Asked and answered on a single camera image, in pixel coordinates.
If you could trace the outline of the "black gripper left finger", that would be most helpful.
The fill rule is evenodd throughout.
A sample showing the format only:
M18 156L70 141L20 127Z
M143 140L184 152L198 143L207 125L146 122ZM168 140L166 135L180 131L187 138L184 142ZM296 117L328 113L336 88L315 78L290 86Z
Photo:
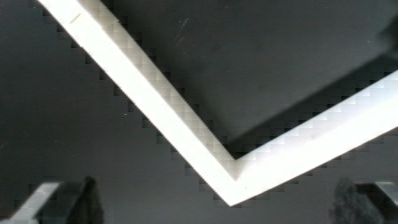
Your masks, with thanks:
M97 179L45 182L0 224L105 224Z

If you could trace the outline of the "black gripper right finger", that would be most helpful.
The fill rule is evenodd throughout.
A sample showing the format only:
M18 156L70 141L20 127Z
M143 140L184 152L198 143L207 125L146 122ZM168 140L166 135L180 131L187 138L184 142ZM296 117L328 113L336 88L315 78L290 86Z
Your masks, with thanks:
M398 224L398 184L393 181L340 180L333 224Z

